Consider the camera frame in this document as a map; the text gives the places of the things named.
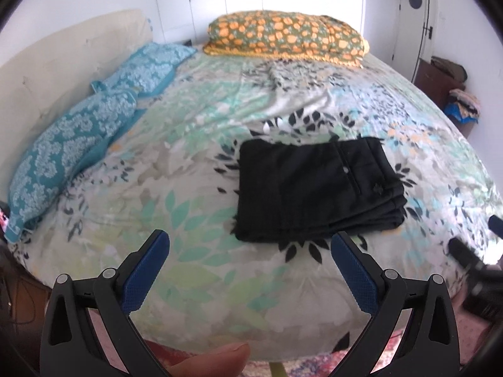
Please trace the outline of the left hand thumb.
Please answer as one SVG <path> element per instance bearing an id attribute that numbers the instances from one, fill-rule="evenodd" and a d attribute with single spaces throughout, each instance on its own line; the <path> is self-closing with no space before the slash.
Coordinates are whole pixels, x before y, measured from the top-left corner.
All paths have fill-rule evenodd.
<path id="1" fill-rule="evenodd" d="M 171 376 L 235 377 L 240 376 L 251 355 L 248 343 L 232 343 L 212 351 L 190 356 L 187 353 L 147 342 L 154 355 Z"/>

